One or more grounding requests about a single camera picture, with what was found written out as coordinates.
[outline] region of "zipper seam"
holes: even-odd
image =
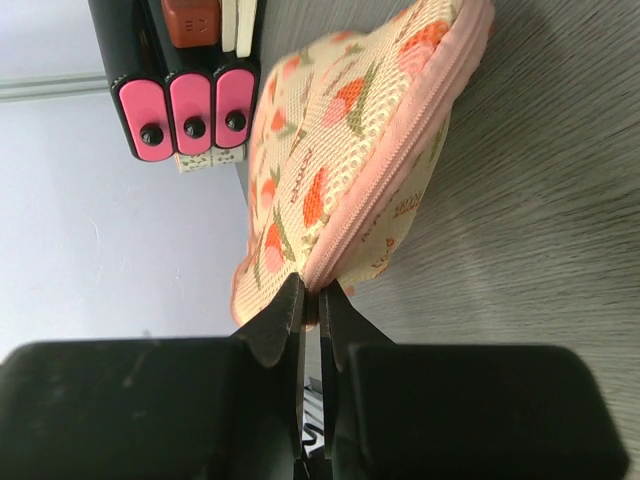
[[[435,111],[437,110],[437,107],[442,102],[443,97],[446,95],[447,91],[451,88],[452,84],[455,81],[455,76],[452,76],[451,72],[460,63],[460,58],[464,57],[464,54],[468,54],[473,49],[475,40],[477,40],[481,33],[480,27],[487,15],[486,7],[483,3],[484,2],[482,2],[482,0],[467,0],[466,5],[469,5],[468,8],[472,8],[471,5],[480,5],[480,7],[478,8],[478,12],[476,13],[477,18],[475,18],[474,20],[475,23],[473,25],[473,28],[467,30],[467,34],[465,35],[464,40],[461,42],[464,48],[459,48],[457,50],[457,52],[455,53],[455,58],[448,63],[446,72],[438,77],[435,82],[437,87],[433,90],[435,93],[433,93],[430,99],[425,102],[424,107],[417,115],[418,118],[411,124],[409,128],[410,133],[407,133],[405,135],[405,137],[400,142],[401,146],[398,147],[394,155],[391,155],[389,157],[391,159],[389,160],[389,163],[383,167],[383,171],[377,176],[376,181],[372,183],[372,185],[367,190],[367,193],[362,197],[363,199],[359,202],[356,208],[352,210],[354,213],[351,214],[345,226],[345,231],[347,232],[347,234],[336,237],[333,240],[333,242],[330,244],[330,247],[328,248],[328,252],[330,253],[325,254],[316,271],[312,272],[312,276],[306,282],[307,288],[309,290],[313,291],[321,287],[319,283],[322,282],[323,279],[332,272],[335,264],[337,264],[338,261],[335,260],[334,262],[331,262],[331,260],[335,259],[335,257],[338,255],[342,255],[342,253],[347,250],[347,248],[355,238],[357,232],[364,224],[367,215],[373,209],[378,199],[382,196],[382,193],[389,185],[389,183],[391,183],[391,181],[395,178],[396,173],[404,165],[408,153],[411,152],[412,147],[418,142],[420,135],[429,126],[431,117],[433,117]],[[462,68],[463,65],[459,65],[456,70],[460,71]],[[422,123],[420,129],[417,132],[411,132],[420,123]],[[399,152],[402,152],[402,160],[394,161],[393,159],[398,157]]]

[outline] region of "table surface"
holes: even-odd
[[[370,31],[410,3],[271,0],[265,73],[327,32]],[[635,0],[496,7],[413,228],[354,304],[398,342],[576,350],[639,458],[640,10]],[[307,350],[320,377],[317,329]]]

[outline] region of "brown box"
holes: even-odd
[[[215,45],[220,40],[219,0],[162,0],[162,13],[176,48]]]

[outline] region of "zippered pouch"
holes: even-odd
[[[317,292],[386,269],[493,14],[490,0],[419,0],[369,35],[324,37],[274,67],[250,145],[248,255],[231,302],[239,324],[290,273]]]

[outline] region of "white wall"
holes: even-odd
[[[86,0],[2,0],[0,79],[102,72]]]
[[[107,94],[0,104],[0,146],[0,361],[35,339],[234,330],[233,166],[134,160]]]

